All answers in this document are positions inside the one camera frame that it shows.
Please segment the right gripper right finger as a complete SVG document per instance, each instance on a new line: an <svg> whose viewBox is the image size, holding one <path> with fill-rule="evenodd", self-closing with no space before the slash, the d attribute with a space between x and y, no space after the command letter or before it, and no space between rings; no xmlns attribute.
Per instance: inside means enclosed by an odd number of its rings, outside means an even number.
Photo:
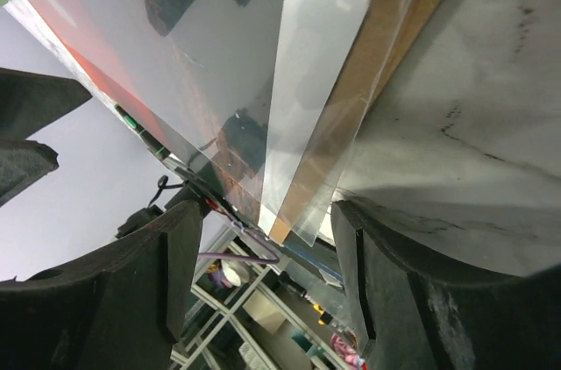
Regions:
<svg viewBox="0 0 561 370"><path fill-rule="evenodd" d="M447 257L351 201L331 225L370 369L557 369L560 269L516 277Z"/></svg>

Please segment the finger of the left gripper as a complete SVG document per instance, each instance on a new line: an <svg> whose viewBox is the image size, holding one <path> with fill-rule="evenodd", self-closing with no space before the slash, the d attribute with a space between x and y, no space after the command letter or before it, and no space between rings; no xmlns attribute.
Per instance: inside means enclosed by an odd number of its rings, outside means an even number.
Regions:
<svg viewBox="0 0 561 370"><path fill-rule="evenodd" d="M1 141L1 205L59 167L58 154L32 140Z"/></svg>
<svg viewBox="0 0 561 370"><path fill-rule="evenodd" d="M92 95L78 81L3 68L1 70L1 139L27 139Z"/></svg>

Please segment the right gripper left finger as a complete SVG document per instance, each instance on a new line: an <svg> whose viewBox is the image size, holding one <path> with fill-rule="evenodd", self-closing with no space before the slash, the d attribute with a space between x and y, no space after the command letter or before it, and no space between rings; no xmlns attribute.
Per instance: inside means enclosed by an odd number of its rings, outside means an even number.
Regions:
<svg viewBox="0 0 561 370"><path fill-rule="evenodd" d="M26 281L1 283L3 369L166 369L201 240L197 203Z"/></svg>

